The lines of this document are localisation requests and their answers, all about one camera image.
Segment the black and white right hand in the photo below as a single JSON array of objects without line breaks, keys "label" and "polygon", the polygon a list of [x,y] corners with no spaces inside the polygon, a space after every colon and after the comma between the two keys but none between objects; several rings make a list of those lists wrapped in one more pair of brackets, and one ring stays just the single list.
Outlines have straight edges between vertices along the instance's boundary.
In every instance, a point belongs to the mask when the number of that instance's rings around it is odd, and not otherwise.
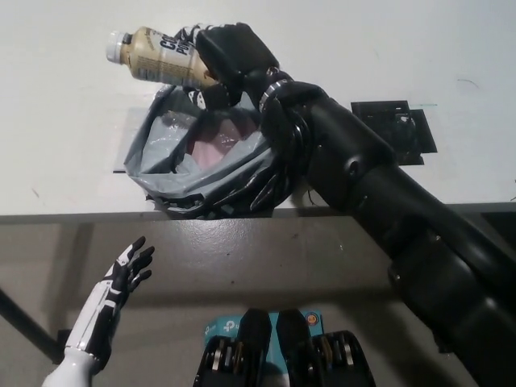
[{"label": "black and white right hand", "polygon": [[280,64],[261,38],[246,24],[195,24],[175,37],[192,44],[215,84],[189,92],[192,101],[207,110],[235,106],[246,94],[258,107]]}]

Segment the white and black left hand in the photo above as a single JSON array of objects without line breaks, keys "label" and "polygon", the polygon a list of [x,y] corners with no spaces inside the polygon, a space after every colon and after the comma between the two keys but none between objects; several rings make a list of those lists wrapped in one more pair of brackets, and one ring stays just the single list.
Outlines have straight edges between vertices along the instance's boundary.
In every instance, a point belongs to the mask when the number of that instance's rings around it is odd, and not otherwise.
[{"label": "white and black left hand", "polygon": [[129,296],[152,271],[148,268],[155,251],[146,248],[146,238],[130,244],[90,292],[66,341],[66,348],[88,353],[96,360],[110,356],[114,333]]}]

